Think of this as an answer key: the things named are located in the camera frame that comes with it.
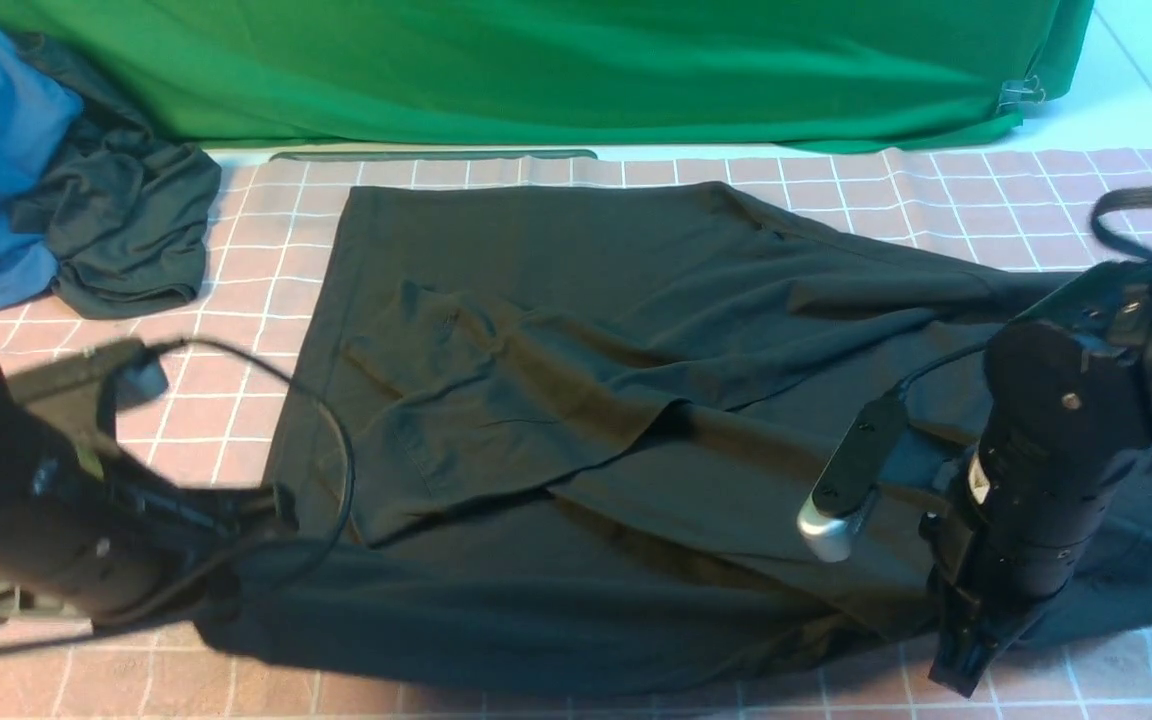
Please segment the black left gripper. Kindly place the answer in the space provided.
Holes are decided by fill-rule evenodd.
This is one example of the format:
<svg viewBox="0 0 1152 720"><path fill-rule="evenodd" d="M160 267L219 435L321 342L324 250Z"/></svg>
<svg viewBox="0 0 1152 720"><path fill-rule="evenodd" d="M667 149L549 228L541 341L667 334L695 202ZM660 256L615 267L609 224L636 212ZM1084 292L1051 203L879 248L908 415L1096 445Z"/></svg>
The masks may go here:
<svg viewBox="0 0 1152 720"><path fill-rule="evenodd" d="M0 366L0 626L127 626L192 591L238 541L296 537L285 486L182 488L118 442L13 400Z"/></svg>

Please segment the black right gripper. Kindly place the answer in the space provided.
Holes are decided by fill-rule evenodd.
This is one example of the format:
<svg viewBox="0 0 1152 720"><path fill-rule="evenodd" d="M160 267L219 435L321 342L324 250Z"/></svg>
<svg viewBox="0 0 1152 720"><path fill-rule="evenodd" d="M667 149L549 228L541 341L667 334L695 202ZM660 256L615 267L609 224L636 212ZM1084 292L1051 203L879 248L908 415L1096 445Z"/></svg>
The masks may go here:
<svg viewBox="0 0 1152 720"><path fill-rule="evenodd" d="M1009 323L983 369L992 397L958 493L979 528L938 596L929 680L973 697L998 655L1073 578L1111 498L1152 446L1139 355L1053 323Z"/></svg>

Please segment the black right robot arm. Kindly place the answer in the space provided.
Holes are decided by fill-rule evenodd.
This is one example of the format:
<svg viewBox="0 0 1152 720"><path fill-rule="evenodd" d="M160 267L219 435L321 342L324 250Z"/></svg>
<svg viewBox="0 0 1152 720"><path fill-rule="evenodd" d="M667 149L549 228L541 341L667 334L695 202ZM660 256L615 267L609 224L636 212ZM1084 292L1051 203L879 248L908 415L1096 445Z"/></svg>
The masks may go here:
<svg viewBox="0 0 1152 720"><path fill-rule="evenodd" d="M923 521L941 611L929 679L961 697L1064 591L1120 483L1152 467L1152 249L1102 222L1140 209L1152 210L1152 187L1096 200L1089 228L1119 260L984 346L988 419L948 511Z"/></svg>

